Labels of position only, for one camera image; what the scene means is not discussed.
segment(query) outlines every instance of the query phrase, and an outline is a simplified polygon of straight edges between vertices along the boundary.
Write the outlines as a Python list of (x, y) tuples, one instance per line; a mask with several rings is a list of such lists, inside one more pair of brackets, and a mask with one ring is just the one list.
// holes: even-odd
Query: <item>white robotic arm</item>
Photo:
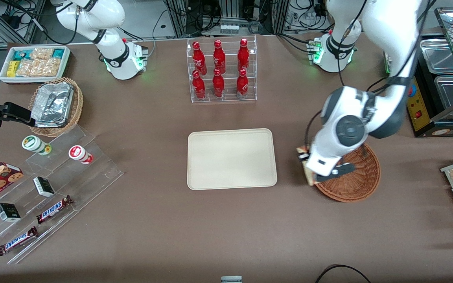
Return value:
[(125, 20), (125, 11), (117, 0), (67, 0), (57, 7), (57, 11), (71, 2), (76, 5), (57, 13), (59, 22), (92, 41), (115, 78), (130, 79), (146, 70), (147, 50), (124, 42), (115, 30)]
[[(363, 0), (328, 0), (329, 11), (356, 15)], [(363, 29), (373, 43), (392, 57), (392, 72), (383, 96), (344, 86), (334, 91), (322, 108), (322, 129), (316, 134), (310, 148), (306, 166), (322, 176), (336, 174), (333, 170), (345, 154), (363, 144), (368, 135), (386, 138), (395, 134), (404, 120), (406, 89), (411, 82), (412, 66), (417, 44), (417, 10), (421, 0), (367, 0), (363, 10)], [(342, 18), (342, 14), (333, 14)], [(342, 41), (346, 28), (337, 22), (333, 35), (340, 38), (326, 41), (320, 65), (329, 72), (338, 71), (337, 59), (345, 67), (354, 43), (358, 38), (358, 23)], [(345, 50), (338, 50), (342, 41)]]

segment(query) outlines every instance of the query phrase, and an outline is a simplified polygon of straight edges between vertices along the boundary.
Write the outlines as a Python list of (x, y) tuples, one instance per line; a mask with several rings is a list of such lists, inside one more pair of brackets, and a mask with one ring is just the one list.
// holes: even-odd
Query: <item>coca-cola bottle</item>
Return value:
[(246, 69), (239, 71), (239, 77), (237, 78), (237, 97), (244, 99), (248, 95), (248, 78), (246, 77)]
[(225, 80), (223, 79), (221, 71), (218, 68), (214, 69), (212, 85), (214, 86), (214, 95), (217, 98), (223, 98), (223, 95), (225, 95)]
[(204, 100), (205, 99), (205, 84), (202, 78), (200, 77), (200, 73), (198, 70), (193, 70), (193, 90), (195, 91), (195, 95), (198, 100)]
[(248, 69), (249, 67), (249, 49), (248, 49), (248, 40), (246, 38), (241, 39), (241, 48), (239, 48), (239, 53), (237, 53), (237, 69), (239, 72), (244, 68)]
[(205, 56), (202, 50), (200, 50), (200, 43), (195, 41), (193, 44), (193, 64), (195, 69), (200, 72), (200, 75), (207, 74), (207, 67), (205, 66)]
[(214, 54), (212, 54), (214, 59), (214, 67), (218, 68), (221, 74), (224, 74), (227, 71), (227, 62), (225, 59), (225, 51), (221, 47), (221, 40), (214, 40)]

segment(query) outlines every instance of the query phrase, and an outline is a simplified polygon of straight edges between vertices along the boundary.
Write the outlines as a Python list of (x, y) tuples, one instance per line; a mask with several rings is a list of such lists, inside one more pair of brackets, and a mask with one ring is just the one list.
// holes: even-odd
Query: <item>acrylic display stand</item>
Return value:
[[(3, 222), (0, 218), (0, 245), (10, 242), (33, 226), (36, 226), (39, 233), (38, 238), (29, 240), (0, 257), (8, 264), (21, 261), (123, 175), (117, 165), (95, 144), (94, 137), (80, 126), (61, 134), (50, 145), (52, 152), (49, 155), (33, 154), (20, 165), (24, 177), (16, 185), (0, 193), (0, 202), (14, 204), (21, 217), (15, 223)], [(92, 154), (92, 163), (84, 165), (70, 159), (68, 151), (73, 145), (81, 145)], [(36, 176), (50, 181), (55, 190), (53, 197), (38, 194), (33, 183)], [(51, 219), (38, 224), (36, 216), (66, 195), (70, 195), (74, 202)]]
[[(237, 53), (241, 45), (241, 39), (246, 38), (248, 40), (248, 49), (249, 49), (249, 67), (247, 71), (247, 78), (249, 80), (248, 84), (248, 93), (246, 98), (239, 99), (237, 97), (237, 78), (239, 77), (239, 70), (237, 69)], [(193, 103), (206, 103), (206, 102), (243, 102), (243, 101), (253, 101), (258, 97), (257, 94), (257, 48), (256, 48), (256, 37), (255, 36), (245, 36), (245, 37), (222, 37), (221, 45), (225, 51), (226, 57), (226, 72), (223, 74), (225, 79), (225, 95), (223, 98), (217, 98), (214, 95), (214, 88), (212, 86), (212, 78), (214, 77), (214, 60), (212, 54), (214, 53), (214, 43), (213, 42), (201, 42), (200, 49), (205, 55), (205, 65), (207, 67), (207, 74), (202, 76), (202, 79), (205, 83), (205, 99), (198, 100), (192, 85), (192, 72), (195, 69), (193, 64), (193, 48), (191, 44), (196, 41), (195, 39), (189, 39), (187, 41), (187, 62), (188, 62), (188, 80), (190, 81), (190, 94), (191, 100)]]

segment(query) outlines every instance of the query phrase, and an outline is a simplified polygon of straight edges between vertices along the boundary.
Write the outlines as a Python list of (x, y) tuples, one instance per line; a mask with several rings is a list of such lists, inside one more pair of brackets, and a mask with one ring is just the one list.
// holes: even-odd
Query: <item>snickers bar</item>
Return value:
[(36, 218), (38, 219), (38, 224), (41, 224), (46, 220), (50, 219), (53, 215), (61, 211), (70, 203), (72, 203), (72, 199), (69, 195), (67, 195), (65, 198), (61, 199), (61, 201), (59, 201), (57, 204), (54, 204), (54, 206), (45, 210), (45, 212), (43, 212), (42, 214), (36, 216)]
[(32, 238), (37, 238), (37, 237), (38, 237), (38, 230), (36, 229), (35, 226), (33, 226), (26, 233), (23, 233), (22, 235), (16, 237), (11, 242), (7, 242), (6, 245), (1, 245), (0, 246), (0, 256), (6, 254), (14, 247), (16, 247), (18, 245), (22, 245), (27, 240), (32, 239)]

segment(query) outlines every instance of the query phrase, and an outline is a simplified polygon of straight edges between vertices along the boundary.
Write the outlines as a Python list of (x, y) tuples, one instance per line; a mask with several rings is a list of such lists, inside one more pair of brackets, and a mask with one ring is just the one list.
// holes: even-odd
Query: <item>brown tablecloth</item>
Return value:
[[(126, 174), (21, 263), (0, 258), (0, 282), (219, 282), (238, 274), (246, 283), (303, 283), (334, 263), (376, 282), (453, 281), (453, 195), (439, 172), (453, 163), (453, 138), (414, 138), (408, 121), (395, 136), (369, 138), (382, 166), (378, 190), (354, 204), (325, 197), (306, 184), (295, 147), (340, 86), (338, 75), (309, 66), (275, 36), (257, 38), (258, 100), (232, 105), (190, 102), (186, 40), (158, 42), (147, 72), (128, 81), (106, 71), (94, 45), (71, 45), (67, 75), (85, 97), (80, 124)], [(357, 47), (343, 76), (365, 89), (381, 76), (382, 55), (364, 36)], [(0, 103), (26, 106), (35, 89), (1, 84)], [(187, 188), (190, 133), (262, 127), (273, 133), (275, 186)], [(4, 123), (0, 161), (30, 156), (20, 147), (27, 134)], [(361, 278), (334, 270), (322, 282), (341, 280)]]

